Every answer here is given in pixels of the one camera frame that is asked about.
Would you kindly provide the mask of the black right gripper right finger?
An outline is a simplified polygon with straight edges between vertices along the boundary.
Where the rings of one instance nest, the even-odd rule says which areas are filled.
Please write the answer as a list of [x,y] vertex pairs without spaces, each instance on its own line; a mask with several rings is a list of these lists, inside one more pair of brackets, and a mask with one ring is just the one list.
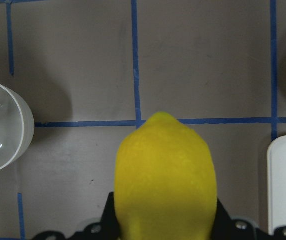
[[232,219],[220,200],[217,200],[217,210],[211,240],[286,240],[286,225],[276,228],[268,234],[249,221],[236,218]]

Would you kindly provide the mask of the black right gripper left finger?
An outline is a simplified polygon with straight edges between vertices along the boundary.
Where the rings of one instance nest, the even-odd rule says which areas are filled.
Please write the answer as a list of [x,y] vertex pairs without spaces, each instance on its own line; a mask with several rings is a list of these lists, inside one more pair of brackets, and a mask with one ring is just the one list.
[[48,230],[34,236],[35,240],[118,240],[120,227],[114,208],[114,193],[108,194],[105,207],[98,222],[87,225],[83,230],[76,231],[70,237],[61,232]]

